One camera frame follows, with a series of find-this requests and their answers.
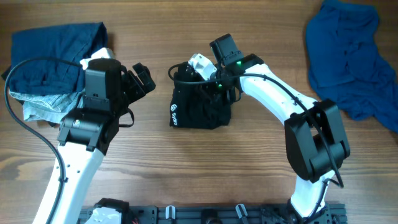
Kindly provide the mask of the black t-shirt with logo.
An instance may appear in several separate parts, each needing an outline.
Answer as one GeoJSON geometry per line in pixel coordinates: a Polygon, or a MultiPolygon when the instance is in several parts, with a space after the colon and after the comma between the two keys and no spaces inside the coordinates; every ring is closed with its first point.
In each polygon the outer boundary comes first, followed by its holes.
{"type": "Polygon", "coordinates": [[[231,120],[231,105],[236,100],[235,89],[218,89],[218,85],[195,85],[201,76],[188,67],[187,62],[173,66],[170,73],[184,84],[174,83],[170,102],[169,125],[175,128],[215,129],[227,126],[231,120]]]}

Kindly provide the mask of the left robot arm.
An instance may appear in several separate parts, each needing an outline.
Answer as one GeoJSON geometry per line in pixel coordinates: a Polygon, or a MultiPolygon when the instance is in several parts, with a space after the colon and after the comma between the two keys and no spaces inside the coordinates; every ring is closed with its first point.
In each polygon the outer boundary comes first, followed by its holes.
{"type": "Polygon", "coordinates": [[[113,58],[89,61],[83,105],[62,118],[56,162],[34,223],[76,223],[94,174],[130,113],[129,105],[155,89],[141,63],[127,70],[113,58]]]}

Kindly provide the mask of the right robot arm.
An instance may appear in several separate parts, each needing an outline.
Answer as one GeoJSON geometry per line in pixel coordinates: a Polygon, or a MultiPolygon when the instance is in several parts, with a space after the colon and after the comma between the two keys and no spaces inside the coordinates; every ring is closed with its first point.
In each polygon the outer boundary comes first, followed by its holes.
{"type": "Polygon", "coordinates": [[[325,202],[330,184],[344,187],[339,173],[350,155],[337,105],[317,101],[278,78],[257,55],[244,56],[230,34],[210,43],[218,88],[235,85],[264,105],[284,125],[288,162],[296,173],[287,204],[289,223],[339,223],[342,206],[325,202]]]}

